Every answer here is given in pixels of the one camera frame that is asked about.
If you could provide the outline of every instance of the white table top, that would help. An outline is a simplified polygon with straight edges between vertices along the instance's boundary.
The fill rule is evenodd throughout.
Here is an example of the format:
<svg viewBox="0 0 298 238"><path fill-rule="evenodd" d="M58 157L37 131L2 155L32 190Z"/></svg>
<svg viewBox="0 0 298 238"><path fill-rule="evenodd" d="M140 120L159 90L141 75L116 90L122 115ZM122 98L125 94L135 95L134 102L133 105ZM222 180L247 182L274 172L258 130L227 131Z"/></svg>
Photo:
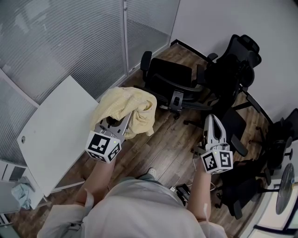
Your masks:
<svg viewBox="0 0 298 238"><path fill-rule="evenodd" d="M45 196L84 152L91 115L97 105L68 76L44 100L18 136L26 164Z"/></svg>

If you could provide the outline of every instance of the cable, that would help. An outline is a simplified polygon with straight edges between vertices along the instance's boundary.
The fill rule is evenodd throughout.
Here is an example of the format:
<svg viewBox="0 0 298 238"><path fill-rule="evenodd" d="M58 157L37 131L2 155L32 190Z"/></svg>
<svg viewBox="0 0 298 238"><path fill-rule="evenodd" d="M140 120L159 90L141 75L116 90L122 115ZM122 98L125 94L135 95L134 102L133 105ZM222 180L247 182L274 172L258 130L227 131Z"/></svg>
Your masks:
<svg viewBox="0 0 298 238"><path fill-rule="evenodd" d="M195 171L196 171L196 165L195 165L195 160L192 158L192 163L194 164Z"/></svg>
<svg viewBox="0 0 298 238"><path fill-rule="evenodd" d="M216 190L217 187L214 185L214 183L212 183L212 182L210 182L210 183L211 183L211 184L213 185L213 187L214 187L214 188L210 189L210 191Z"/></svg>

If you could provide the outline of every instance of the sneaker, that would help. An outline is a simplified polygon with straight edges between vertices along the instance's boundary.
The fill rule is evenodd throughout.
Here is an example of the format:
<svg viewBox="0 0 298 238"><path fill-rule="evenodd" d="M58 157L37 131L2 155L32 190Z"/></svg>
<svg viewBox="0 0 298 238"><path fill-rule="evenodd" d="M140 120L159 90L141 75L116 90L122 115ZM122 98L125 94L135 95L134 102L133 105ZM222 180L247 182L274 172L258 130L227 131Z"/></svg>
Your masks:
<svg viewBox="0 0 298 238"><path fill-rule="evenodd" d="M156 178L156 169L155 168L149 168L147 171L147 174L151 174L154 179Z"/></svg>

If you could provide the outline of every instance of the black office chair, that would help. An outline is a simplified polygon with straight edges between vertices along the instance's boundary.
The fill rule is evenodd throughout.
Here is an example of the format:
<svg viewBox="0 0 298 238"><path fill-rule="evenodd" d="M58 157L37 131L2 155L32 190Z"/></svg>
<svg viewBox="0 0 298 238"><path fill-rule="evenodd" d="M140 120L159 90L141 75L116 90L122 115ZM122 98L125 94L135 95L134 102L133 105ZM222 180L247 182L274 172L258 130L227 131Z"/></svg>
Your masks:
<svg viewBox="0 0 298 238"><path fill-rule="evenodd" d="M210 89L208 97L212 93L217 98L221 97L229 87L229 80L238 80L239 90L246 91L255 78L253 68L262 61L258 53L259 46L252 38L232 35L228 48L216 63L213 61L218 55L211 53L207 57L206 70L198 66L197 84Z"/></svg>
<svg viewBox="0 0 298 238"><path fill-rule="evenodd" d="M216 63L213 60L217 58L217 55L212 53L208 56L206 70L200 66L197 68L197 83L210 89L208 97L214 93L218 100L209 113L216 115L221 120L226 129L227 142L231 145L232 151L238 151L242 156L246 156L248 152L240 142L246 122L236 110L253 106L257 112L260 112L261 107L250 95L246 97L246 103L234 108L232 105L237 95L241 91L246 92L254 81L253 68L261 62L258 51L258 45L247 35L241 37L233 35L227 50ZM202 121L206 116L207 114L202 114ZM184 123L202 127L200 122L186 120Z"/></svg>
<svg viewBox="0 0 298 238"><path fill-rule="evenodd" d="M221 173L220 177L223 185L217 190L222 190L222 194L217 193L220 204L215 204L216 208L227 205L232 216L236 219L242 217L242 208L250 201L254 200L256 194L271 192L263 188L263 181L256 177L266 178L267 184L271 184L271 176L268 169L261 172L266 164L265 158L257 160L236 161L233 169Z"/></svg>
<svg viewBox="0 0 298 238"><path fill-rule="evenodd" d="M145 87L134 86L153 94L160 105L168 107L179 118L182 108L210 111L211 106L198 102L202 88L195 88L191 81L191 68L162 59L151 59L152 52L146 51L141 60Z"/></svg>
<svg viewBox="0 0 298 238"><path fill-rule="evenodd" d="M281 164L285 156L292 159L293 149L286 153L286 149L292 144L292 141L298 139L298 109L294 109L286 119L270 125L266 137L261 128L261 141L250 140L249 143L258 143L262 146L261 154L267 158L267 167L271 174L274 170L281 169Z"/></svg>

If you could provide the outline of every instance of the wooden floor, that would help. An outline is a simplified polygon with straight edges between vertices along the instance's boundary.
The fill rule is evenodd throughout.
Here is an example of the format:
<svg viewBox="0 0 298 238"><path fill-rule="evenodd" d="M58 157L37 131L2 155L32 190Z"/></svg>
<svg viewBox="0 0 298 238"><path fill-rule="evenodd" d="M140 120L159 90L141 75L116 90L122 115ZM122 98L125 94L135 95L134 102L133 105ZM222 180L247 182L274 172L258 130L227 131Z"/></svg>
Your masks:
<svg viewBox="0 0 298 238"><path fill-rule="evenodd" d="M176 62L189 66L193 69L193 79L196 74L196 65L206 65L206 62L183 48L174 45L162 52L158 58ZM138 70L124 86L142 84L142 74ZM240 94L235 105L245 102L245 95ZM252 107L238 111L245 119L247 126L242 137L242 143L248 148L248 155L243 158L237 152L234 154L234 161L244 159L256 159L260 153L258 145L248 144L250 139L259 139L256 126L267 129L269 123L262 114L258 114ZM126 176L139 176L144 174L149 167L157 170L157 179L166 187L186 183L192 183L195 168L192 160L192 147L201 141L202 129L192 125L184 125L185 119L200 120L200 112L195 110L183 110L181 117L174 120L169 111L157 108L156 121L154 124L155 133L148 137L139 134L135 138L127 140L122 145L122 150L117 156L116 166L110 187L113 187L121 178ZM95 162L84 154L70 169L65 179L82 176L87 178L91 173ZM212 181L220 184L220 180L215 175ZM61 192L51 194L49 200L52 205L71 204L79 187L69 188ZM212 204L218 202L216 192L211 192ZM210 220L222 225L229 237L237 237L250 215L254 212L257 202L249 202L243 209L243 217L240 220L233 218L227 207L223 205L221 209L212 206ZM8 218L14 223L15 230L23 238L36 237L38 230L42 227L47 218L51 205L44 206L36 210L21 210L16 214L9 214Z"/></svg>

